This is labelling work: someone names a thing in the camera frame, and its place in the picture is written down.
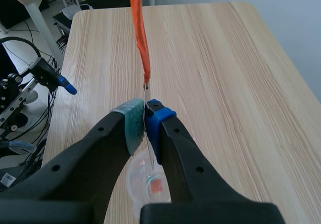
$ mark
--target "orange ribbon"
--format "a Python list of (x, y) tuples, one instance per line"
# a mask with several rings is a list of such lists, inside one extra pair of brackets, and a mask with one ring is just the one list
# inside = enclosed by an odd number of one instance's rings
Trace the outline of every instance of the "orange ribbon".
[(137, 48), (139, 49), (144, 69), (144, 82), (145, 84), (148, 84), (150, 79), (150, 62), (144, 21), (142, 17), (141, 0), (130, 0), (130, 5), (136, 31)]

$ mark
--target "transparent plastic container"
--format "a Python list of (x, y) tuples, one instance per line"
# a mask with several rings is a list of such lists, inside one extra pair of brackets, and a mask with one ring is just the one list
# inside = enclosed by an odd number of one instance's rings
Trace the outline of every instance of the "transparent plastic container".
[(138, 218), (144, 205), (171, 201), (164, 170), (157, 163), (152, 169), (147, 149), (136, 155), (129, 164), (126, 187), (132, 200), (132, 212)]

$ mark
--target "white wall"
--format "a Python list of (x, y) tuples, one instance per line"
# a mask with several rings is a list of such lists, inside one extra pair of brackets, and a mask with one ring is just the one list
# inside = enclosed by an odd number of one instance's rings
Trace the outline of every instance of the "white wall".
[(321, 101), (321, 0), (156, 0), (156, 4), (222, 1), (246, 1), (254, 5)]

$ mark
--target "green gripper pad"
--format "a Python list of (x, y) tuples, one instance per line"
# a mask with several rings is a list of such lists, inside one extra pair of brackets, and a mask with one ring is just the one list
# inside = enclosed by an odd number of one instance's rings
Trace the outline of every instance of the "green gripper pad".
[(125, 137), (130, 155), (134, 155), (144, 138), (143, 111), (144, 101), (140, 98), (134, 98), (112, 110), (125, 115)]

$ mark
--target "wooden table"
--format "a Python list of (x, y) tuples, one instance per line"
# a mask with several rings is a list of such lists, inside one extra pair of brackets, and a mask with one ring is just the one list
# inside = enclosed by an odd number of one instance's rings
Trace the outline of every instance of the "wooden table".
[[(247, 3), (143, 8), (151, 96), (177, 111), (201, 151), (238, 192), (279, 206), (288, 223), (321, 218), (321, 105)], [(78, 13), (62, 69), (44, 162), (109, 111), (143, 98), (131, 11)], [(126, 168), (106, 223), (138, 223)]]

